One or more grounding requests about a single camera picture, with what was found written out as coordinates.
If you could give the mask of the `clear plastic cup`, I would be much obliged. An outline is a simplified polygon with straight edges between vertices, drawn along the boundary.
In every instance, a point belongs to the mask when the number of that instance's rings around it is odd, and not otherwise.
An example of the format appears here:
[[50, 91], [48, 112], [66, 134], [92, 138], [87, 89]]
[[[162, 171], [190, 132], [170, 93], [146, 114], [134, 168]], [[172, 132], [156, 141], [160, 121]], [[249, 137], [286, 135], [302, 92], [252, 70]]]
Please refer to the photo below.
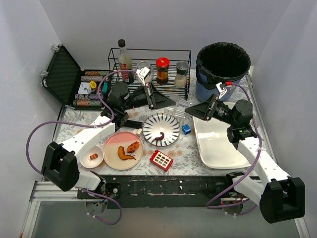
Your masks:
[[185, 110], [192, 105], [191, 102], [188, 102], [184, 99], [177, 99], [175, 100], [175, 105], [166, 107], [164, 109], [164, 113], [168, 115], [172, 115], [174, 118], [176, 118], [178, 121], [183, 121], [185, 119], [188, 119], [189, 116], [185, 112]]

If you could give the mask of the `glass salt grinder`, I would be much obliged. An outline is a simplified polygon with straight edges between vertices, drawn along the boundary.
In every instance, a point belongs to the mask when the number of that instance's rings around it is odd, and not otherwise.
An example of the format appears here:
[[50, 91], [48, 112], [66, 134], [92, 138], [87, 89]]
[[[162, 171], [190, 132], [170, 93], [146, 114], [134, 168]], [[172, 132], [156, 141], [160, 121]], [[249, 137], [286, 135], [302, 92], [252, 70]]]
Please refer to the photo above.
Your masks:
[[178, 88], [185, 88], [187, 84], [187, 74], [189, 65], [186, 61], [179, 61], [176, 63], [176, 77], [174, 85]]

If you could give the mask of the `dark sauce glass bottle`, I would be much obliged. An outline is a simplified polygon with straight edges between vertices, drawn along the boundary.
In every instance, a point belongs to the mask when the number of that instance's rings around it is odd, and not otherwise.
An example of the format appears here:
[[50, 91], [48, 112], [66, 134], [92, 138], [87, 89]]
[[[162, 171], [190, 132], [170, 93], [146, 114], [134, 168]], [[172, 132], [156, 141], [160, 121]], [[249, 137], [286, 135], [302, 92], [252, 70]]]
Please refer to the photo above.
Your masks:
[[[118, 40], [119, 46], [119, 55], [118, 62], [120, 70], [132, 70], [132, 58], [126, 49], [126, 43], [124, 39]], [[132, 84], [134, 82], [134, 73], [133, 72], [122, 72], [122, 80], [127, 84]]]

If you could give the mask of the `red lid chili sauce jar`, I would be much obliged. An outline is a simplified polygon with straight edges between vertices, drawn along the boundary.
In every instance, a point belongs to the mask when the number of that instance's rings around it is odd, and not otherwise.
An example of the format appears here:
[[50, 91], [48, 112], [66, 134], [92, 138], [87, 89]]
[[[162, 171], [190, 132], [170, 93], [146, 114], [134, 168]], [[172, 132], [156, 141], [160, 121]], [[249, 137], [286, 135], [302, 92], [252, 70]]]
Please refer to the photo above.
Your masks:
[[160, 85], [165, 85], [168, 82], [168, 70], [170, 61], [168, 58], [161, 57], [156, 60], [157, 77], [156, 81]]

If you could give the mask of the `round glass jar with powder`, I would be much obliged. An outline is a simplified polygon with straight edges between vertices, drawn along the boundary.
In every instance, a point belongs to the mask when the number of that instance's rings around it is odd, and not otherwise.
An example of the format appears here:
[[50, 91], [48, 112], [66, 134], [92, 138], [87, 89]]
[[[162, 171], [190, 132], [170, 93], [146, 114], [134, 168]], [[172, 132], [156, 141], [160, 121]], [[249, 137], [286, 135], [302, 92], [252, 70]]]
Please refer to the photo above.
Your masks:
[[142, 85], [150, 83], [153, 79], [153, 75], [152, 66], [148, 61], [143, 60], [137, 63], [136, 76]]

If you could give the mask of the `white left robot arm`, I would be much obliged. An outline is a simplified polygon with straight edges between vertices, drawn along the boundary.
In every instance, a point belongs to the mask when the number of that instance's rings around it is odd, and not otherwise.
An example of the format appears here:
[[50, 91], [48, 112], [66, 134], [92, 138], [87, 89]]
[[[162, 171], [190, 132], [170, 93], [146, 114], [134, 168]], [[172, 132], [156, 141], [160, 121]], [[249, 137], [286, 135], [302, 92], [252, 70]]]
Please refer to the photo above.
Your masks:
[[97, 191], [104, 183], [102, 178], [87, 171], [80, 171], [78, 162], [103, 138], [114, 134], [128, 121], [123, 108], [106, 108], [79, 134], [61, 144], [51, 142], [45, 152], [41, 174], [62, 191], [72, 188]]

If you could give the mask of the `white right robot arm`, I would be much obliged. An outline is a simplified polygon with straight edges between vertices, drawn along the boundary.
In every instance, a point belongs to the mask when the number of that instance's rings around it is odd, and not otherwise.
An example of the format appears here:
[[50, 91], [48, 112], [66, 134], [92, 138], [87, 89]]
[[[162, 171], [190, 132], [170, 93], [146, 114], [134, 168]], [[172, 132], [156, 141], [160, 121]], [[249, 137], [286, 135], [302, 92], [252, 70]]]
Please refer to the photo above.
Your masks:
[[305, 184], [300, 178], [286, 173], [262, 148], [262, 139], [256, 127], [250, 125], [253, 105], [248, 100], [238, 100], [233, 108], [213, 94], [207, 101], [185, 109], [189, 115], [209, 121], [212, 118], [229, 124], [227, 137], [255, 170], [261, 183], [248, 174], [228, 175], [233, 189], [259, 206], [263, 218], [270, 224], [302, 218], [305, 215]]

